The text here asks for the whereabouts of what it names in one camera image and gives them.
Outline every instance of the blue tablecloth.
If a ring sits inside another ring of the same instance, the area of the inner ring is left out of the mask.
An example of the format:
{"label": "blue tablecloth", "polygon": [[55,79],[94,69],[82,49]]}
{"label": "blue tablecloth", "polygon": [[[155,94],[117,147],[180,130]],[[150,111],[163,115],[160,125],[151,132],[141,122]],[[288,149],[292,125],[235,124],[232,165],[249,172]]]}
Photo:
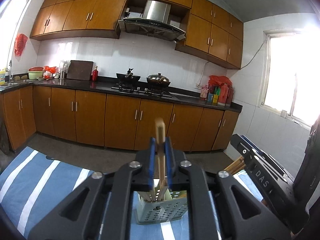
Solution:
{"label": "blue tablecloth", "polygon": [[[93,171],[57,160],[26,147],[0,175],[0,203],[8,217],[28,239],[30,230]],[[235,178],[261,200],[262,196],[245,171]],[[135,209],[138,193],[133,196],[130,240],[187,240],[188,213],[180,220],[154,225],[138,225]]]}

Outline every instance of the metal screw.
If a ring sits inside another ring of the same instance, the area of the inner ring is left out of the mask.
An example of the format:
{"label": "metal screw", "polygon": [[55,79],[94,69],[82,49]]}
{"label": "metal screw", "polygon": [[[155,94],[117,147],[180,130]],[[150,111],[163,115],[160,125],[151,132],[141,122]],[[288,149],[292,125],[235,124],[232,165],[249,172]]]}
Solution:
{"label": "metal screw", "polygon": [[226,178],[226,177],[229,177],[229,173],[227,171],[219,171],[218,176],[220,178]]}
{"label": "metal screw", "polygon": [[130,166],[131,168],[138,168],[138,167],[141,166],[141,164],[140,164],[140,162],[133,161],[133,162],[130,162],[130,163],[129,163],[129,166]]}
{"label": "metal screw", "polygon": [[95,171],[92,173],[91,178],[93,179],[101,179],[102,178],[102,173],[100,171]]}
{"label": "metal screw", "polygon": [[180,162],[180,165],[181,165],[182,167],[185,167],[185,168],[186,168],[186,167],[190,167],[190,166],[191,166],[191,162],[185,160],[185,161]]}

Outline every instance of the gray floor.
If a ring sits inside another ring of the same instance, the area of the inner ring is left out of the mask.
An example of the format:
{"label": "gray floor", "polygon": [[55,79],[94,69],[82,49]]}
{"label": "gray floor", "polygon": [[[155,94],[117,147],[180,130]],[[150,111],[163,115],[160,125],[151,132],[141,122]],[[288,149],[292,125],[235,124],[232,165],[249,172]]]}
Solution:
{"label": "gray floor", "polygon": [[[118,170],[135,158],[135,151],[86,146],[41,134],[35,134],[27,144],[56,160],[106,173]],[[187,154],[187,159],[214,173],[232,163],[223,152]]]}

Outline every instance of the countertop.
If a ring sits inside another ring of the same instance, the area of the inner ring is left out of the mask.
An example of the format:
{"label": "countertop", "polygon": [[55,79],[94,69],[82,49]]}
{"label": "countertop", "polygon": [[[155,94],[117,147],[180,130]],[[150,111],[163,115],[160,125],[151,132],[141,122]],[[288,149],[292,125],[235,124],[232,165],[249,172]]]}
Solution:
{"label": "countertop", "polygon": [[191,106],[201,106],[206,108],[212,108],[217,110],[229,110],[233,112],[241,112],[242,106],[236,104],[234,102],[231,103],[231,107],[223,107],[218,106],[216,104],[208,103],[205,100],[201,100],[196,97],[191,97],[182,94],[175,94],[171,93],[172,98],[159,98],[157,96],[150,96],[144,95],[139,93],[126,93],[120,92],[118,90],[111,89],[115,86],[114,83],[108,82],[92,82],[92,81],[84,81],[84,80],[73,80],[73,79],[52,79],[52,80],[43,80],[43,81],[30,81],[26,83],[19,83],[18,85],[10,86],[7,88],[0,88],[0,93],[6,93],[9,91],[13,91],[16,89],[20,89],[22,87],[28,85],[36,85],[36,86],[48,86],[48,87],[56,87],[56,88],[64,88],[64,89],[76,89],[76,90],[84,90],[84,91],[92,91],[92,92],[100,92],[106,94],[113,94],[113,95],[122,95],[128,97],[135,97],[135,98],[143,98],[155,101],[162,101],[174,104],[184,104],[184,105],[191,105]]}

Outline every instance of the red plastic bag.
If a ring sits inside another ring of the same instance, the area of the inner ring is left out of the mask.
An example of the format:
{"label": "red plastic bag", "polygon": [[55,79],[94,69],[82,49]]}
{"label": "red plastic bag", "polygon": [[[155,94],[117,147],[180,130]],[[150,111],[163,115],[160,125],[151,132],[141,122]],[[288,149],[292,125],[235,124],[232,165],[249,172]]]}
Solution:
{"label": "red plastic bag", "polygon": [[222,86],[223,84],[232,86],[232,82],[226,76],[209,76],[209,78],[208,84],[211,86]]}
{"label": "red plastic bag", "polygon": [[24,50],[24,47],[26,46],[28,37],[22,33],[20,33],[16,40],[14,41],[14,54],[16,56],[21,56],[22,52]]}
{"label": "red plastic bag", "polygon": [[52,74],[54,74],[54,73],[56,72],[56,68],[57,68],[57,67],[44,66],[44,70],[45,70],[45,71],[49,71],[49,72],[51,72]]}

